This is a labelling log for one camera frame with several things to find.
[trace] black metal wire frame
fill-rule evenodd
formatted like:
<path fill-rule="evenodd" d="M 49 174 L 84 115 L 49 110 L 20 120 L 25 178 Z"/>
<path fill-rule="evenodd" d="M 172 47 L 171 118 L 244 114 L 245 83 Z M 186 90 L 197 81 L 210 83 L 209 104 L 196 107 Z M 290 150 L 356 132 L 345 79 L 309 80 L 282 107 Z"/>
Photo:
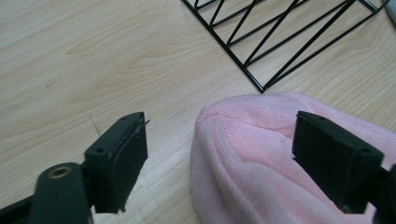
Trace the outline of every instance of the black metal wire frame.
<path fill-rule="evenodd" d="M 309 56 L 307 56 L 305 59 L 303 59 L 302 61 L 300 61 L 299 63 L 297 63 L 296 65 L 294 65 L 292 68 L 289 68 L 291 66 L 291 64 L 293 62 L 295 62 L 297 60 L 297 58 L 299 58 L 301 56 L 301 54 L 303 54 L 304 51 L 306 51 L 309 46 L 312 45 L 312 43 L 314 43 L 341 15 L 343 15 L 350 6 L 352 6 L 353 3 L 355 3 L 357 0 L 345 0 L 344 2 L 342 2 L 341 4 L 337 5 L 336 7 L 332 8 L 331 10 L 329 10 L 328 12 L 324 13 L 322 16 L 318 17 L 317 19 L 315 19 L 314 21 L 311 21 L 310 23 L 308 23 L 304 28 L 300 29 L 299 31 L 295 32 L 294 34 L 286 37 L 285 39 L 283 39 L 282 41 L 280 41 L 279 43 L 275 44 L 273 47 L 269 48 L 267 51 L 265 51 L 264 53 L 257 55 L 257 52 L 260 50 L 260 48 L 265 44 L 265 42 L 268 40 L 268 38 L 273 34 L 273 32 L 278 28 L 278 26 L 280 25 L 280 23 L 289 15 L 289 13 L 291 11 L 293 11 L 294 9 L 296 9 L 297 7 L 301 6 L 302 4 L 308 2 L 309 0 L 293 0 L 292 3 L 289 5 L 289 7 L 283 11 L 282 13 L 280 13 L 279 15 L 273 17 L 271 20 L 266 21 L 265 23 L 263 23 L 262 25 L 254 28 L 253 30 L 247 32 L 246 34 L 241 35 L 240 37 L 234 39 L 235 35 L 237 34 L 237 32 L 239 31 L 240 27 L 242 26 L 242 24 L 245 22 L 246 18 L 248 17 L 249 13 L 251 12 L 251 10 L 257 6 L 258 4 L 264 2 L 265 0 L 253 0 L 251 2 L 251 4 L 247 7 L 243 7 L 239 10 L 237 10 L 235 13 L 226 16 L 225 18 L 223 18 L 220 21 L 216 21 L 216 17 L 218 16 L 225 0 L 219 0 L 219 4 L 216 8 L 215 13 L 213 14 L 211 20 L 209 23 L 206 22 L 206 20 L 201 16 L 201 14 L 199 13 L 200 9 L 203 9 L 205 7 L 208 7 L 209 5 L 217 2 L 218 0 L 209 0 L 201 5 L 199 5 L 199 0 L 195 0 L 194 5 L 192 5 L 189 0 L 181 0 L 183 1 L 186 6 L 191 10 L 191 12 L 195 15 L 195 17 L 204 25 L 204 27 L 206 28 L 206 30 L 213 35 L 213 37 L 219 42 L 219 44 L 223 47 L 223 49 L 230 55 L 230 57 L 233 59 L 233 61 L 239 66 L 239 68 L 247 75 L 247 77 L 253 82 L 253 84 L 257 87 L 257 89 L 263 93 L 265 92 L 268 88 L 270 88 L 271 86 L 273 86 L 274 84 L 276 84 L 278 81 L 280 81 L 282 78 L 288 76 L 291 72 L 293 72 L 294 70 L 296 70 L 298 67 L 300 67 L 301 65 L 305 64 L 306 62 L 308 62 L 309 60 L 311 60 L 312 58 L 314 58 L 315 56 L 319 55 L 323 50 L 327 49 L 329 46 L 331 46 L 332 44 L 334 44 L 335 42 L 337 42 L 338 40 L 340 40 L 342 37 L 344 37 L 345 35 L 349 34 L 351 31 L 355 30 L 357 27 L 359 27 L 360 25 L 362 25 L 363 23 L 365 23 L 366 21 L 368 21 L 369 19 L 371 19 L 375 14 L 377 14 L 390 0 L 384 2 L 381 7 L 376 7 L 375 5 L 373 5 L 369 0 L 359 0 L 359 2 L 361 2 L 365 7 L 367 7 L 372 13 L 370 15 L 368 15 L 367 17 L 365 17 L 362 21 L 359 21 L 357 24 L 355 24 L 354 26 L 350 27 L 349 29 L 347 29 L 346 31 L 344 31 L 342 34 L 340 34 L 339 36 L 337 36 L 334 40 L 330 41 L 328 44 L 326 44 L 325 46 L 323 46 L 322 48 L 318 49 L 317 51 L 315 51 L 314 53 L 310 54 Z M 304 32 L 306 29 L 308 29 L 309 27 L 313 26 L 314 24 L 316 24 L 317 22 L 323 20 L 324 18 L 328 17 L 329 15 L 331 15 L 332 13 L 334 13 L 336 11 L 336 13 L 323 25 L 323 27 L 321 29 L 319 29 L 319 31 L 317 31 L 313 37 L 311 37 L 308 42 L 306 42 L 298 51 L 296 54 L 294 54 L 291 59 L 289 59 L 285 65 L 283 65 L 283 67 L 280 68 L 280 70 L 278 72 L 276 72 L 276 74 L 270 78 L 270 80 L 265 84 L 262 85 L 249 71 L 248 71 L 248 67 L 257 62 L 258 60 L 262 59 L 263 57 L 265 57 L 266 55 L 270 54 L 271 52 L 273 52 L 274 50 L 278 49 L 279 47 L 281 47 L 282 45 L 286 44 L 287 42 L 291 41 L 294 37 L 298 36 L 299 34 L 301 34 L 302 32 Z M 241 15 L 242 13 L 244 13 L 244 15 L 242 16 L 242 19 L 238 22 L 237 26 L 235 27 L 235 29 L 233 30 L 231 36 L 228 38 L 227 42 L 224 42 L 219 35 L 216 33 L 215 28 L 221 24 L 223 24 L 226 21 L 229 21 L 239 15 Z M 273 27 L 270 29 L 270 31 L 266 34 L 266 36 L 263 38 L 263 40 L 260 42 L 260 44 L 250 53 L 250 55 L 247 57 L 247 59 L 245 60 L 244 63 L 242 63 L 239 58 L 233 53 L 233 51 L 231 50 L 231 47 L 241 41 L 243 41 L 244 39 L 248 38 L 249 36 L 257 33 L 258 31 L 260 31 L 261 29 L 263 29 L 264 27 L 275 23 L 273 25 Z"/>

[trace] pink towel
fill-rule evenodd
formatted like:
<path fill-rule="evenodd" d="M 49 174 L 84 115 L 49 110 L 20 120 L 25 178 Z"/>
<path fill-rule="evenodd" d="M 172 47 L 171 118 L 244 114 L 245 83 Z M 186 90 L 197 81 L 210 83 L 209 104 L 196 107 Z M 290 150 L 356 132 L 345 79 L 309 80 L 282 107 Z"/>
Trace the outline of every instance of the pink towel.
<path fill-rule="evenodd" d="M 191 149 L 193 205 L 204 223 L 372 223 L 345 215 L 293 160 L 297 111 L 328 118 L 396 162 L 396 135 L 294 92 L 234 97 L 204 108 Z"/>

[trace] wood grain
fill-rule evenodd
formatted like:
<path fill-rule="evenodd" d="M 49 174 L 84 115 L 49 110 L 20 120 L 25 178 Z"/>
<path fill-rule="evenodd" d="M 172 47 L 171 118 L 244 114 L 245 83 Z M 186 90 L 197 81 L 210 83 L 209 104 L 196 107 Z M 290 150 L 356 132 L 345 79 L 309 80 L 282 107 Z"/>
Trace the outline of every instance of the wood grain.
<path fill-rule="evenodd" d="M 302 92 L 396 132 L 395 36 L 383 11 L 268 93 Z M 279 62 L 269 64 L 253 69 L 266 79 Z M 247 93 L 259 94 L 179 0 L 0 1 L 0 207 L 32 194 L 51 165 L 82 162 L 119 117 L 144 111 L 149 158 L 127 212 L 94 220 L 199 223 L 195 119 Z"/>

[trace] wooden floor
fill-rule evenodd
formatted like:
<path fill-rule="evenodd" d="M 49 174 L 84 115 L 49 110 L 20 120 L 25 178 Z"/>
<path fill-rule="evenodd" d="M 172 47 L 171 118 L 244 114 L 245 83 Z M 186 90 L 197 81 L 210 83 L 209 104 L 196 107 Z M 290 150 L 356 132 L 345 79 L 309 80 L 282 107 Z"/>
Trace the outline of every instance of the wooden floor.
<path fill-rule="evenodd" d="M 288 50 L 255 65 L 260 80 Z M 301 92 L 396 132 L 395 87 L 396 29 L 384 10 L 265 94 Z M 82 162 L 117 119 L 144 111 L 149 158 L 127 212 L 94 221 L 199 223 L 195 119 L 247 93 L 259 94 L 180 0 L 1 0 L 0 207 L 31 195 L 46 168 Z"/>

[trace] black wire rack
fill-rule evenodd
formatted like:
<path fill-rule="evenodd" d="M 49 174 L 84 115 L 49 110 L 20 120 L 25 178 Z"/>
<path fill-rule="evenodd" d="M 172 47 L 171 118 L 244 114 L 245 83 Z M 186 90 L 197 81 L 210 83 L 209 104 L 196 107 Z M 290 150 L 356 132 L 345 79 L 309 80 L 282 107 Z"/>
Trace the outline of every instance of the black wire rack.
<path fill-rule="evenodd" d="M 268 39 L 273 35 L 276 30 L 279 30 L 279 26 L 281 25 L 282 21 L 284 21 L 291 12 L 295 11 L 298 8 L 301 8 L 302 5 L 309 5 L 308 2 L 315 2 L 310 0 L 292 0 L 291 4 L 290 1 L 286 3 L 284 8 L 280 10 L 274 17 L 271 19 L 262 22 L 259 25 L 255 25 L 254 27 L 250 27 L 249 29 L 245 29 L 242 32 L 241 27 L 243 27 L 244 23 L 246 23 L 249 16 L 251 16 L 251 12 L 255 7 L 262 4 L 269 4 L 269 2 L 273 2 L 275 0 L 252 0 L 251 3 L 247 6 L 243 6 L 243 3 L 246 1 L 240 1 L 238 3 L 238 7 L 233 7 L 230 10 L 233 13 L 224 14 L 222 15 L 221 19 L 218 19 L 221 10 L 230 0 L 208 0 L 202 3 L 200 0 L 182 0 L 186 6 L 191 10 L 191 12 L 198 18 L 201 24 L 204 25 L 206 30 L 213 35 L 213 37 L 219 42 L 219 44 L 223 47 L 223 49 L 230 55 L 230 57 L 234 60 L 234 62 L 239 66 L 239 68 L 247 75 L 247 77 L 253 82 L 253 84 L 257 87 L 257 89 L 263 93 L 268 88 L 276 84 L 282 78 L 288 76 L 291 72 L 302 66 L 303 64 L 307 63 L 312 58 L 319 55 L 323 50 L 327 49 L 335 42 L 349 34 L 351 31 L 355 30 L 357 27 L 361 26 L 363 23 L 371 19 L 375 14 L 377 14 L 390 0 L 385 1 L 380 7 L 377 7 L 375 4 L 368 0 L 358 0 L 363 7 L 368 9 L 369 13 L 362 20 L 359 20 L 354 23 L 351 27 L 347 28 L 346 31 L 343 31 L 341 34 L 338 34 L 335 38 L 331 41 L 328 41 L 324 46 L 318 48 L 316 51 L 310 53 L 302 60 L 296 63 L 296 60 L 302 56 L 302 54 L 326 31 L 329 27 L 334 24 L 343 14 L 345 14 L 348 9 L 357 1 L 357 0 L 345 0 L 339 1 L 336 3 L 337 5 L 332 6 L 330 9 L 320 12 L 316 19 L 308 22 L 307 24 L 303 25 L 300 29 L 294 31 L 292 34 L 287 34 L 286 37 L 281 39 L 280 41 L 275 42 L 275 44 L 266 50 L 261 50 L 262 46 L 268 42 Z M 285 3 L 286 1 L 277 1 L 276 3 Z M 310 7 L 305 7 L 305 12 L 303 13 L 311 13 Z M 277 49 L 281 48 L 282 46 L 286 45 L 292 39 L 297 36 L 302 35 L 306 30 L 311 28 L 316 24 L 323 23 L 327 18 L 327 21 L 319 28 L 313 36 L 309 37 L 307 42 L 300 44 L 302 45 L 297 52 L 289 58 L 286 63 L 284 63 L 281 68 L 264 84 L 262 85 L 258 79 L 252 75 L 249 71 L 249 67 L 254 63 L 262 60 L 264 57 L 267 57 L 271 53 L 274 53 Z M 263 17 L 259 17 L 256 19 L 261 22 Z M 220 37 L 219 28 L 226 23 L 233 21 L 233 29 L 231 32 L 227 34 L 227 37 Z M 260 42 L 255 45 L 254 49 L 249 51 L 245 60 L 241 60 L 241 56 L 237 56 L 234 53 L 233 48 L 240 44 L 243 41 L 247 41 L 252 36 L 257 35 L 257 33 L 262 30 L 265 30 L 265 34 L 261 37 Z"/>

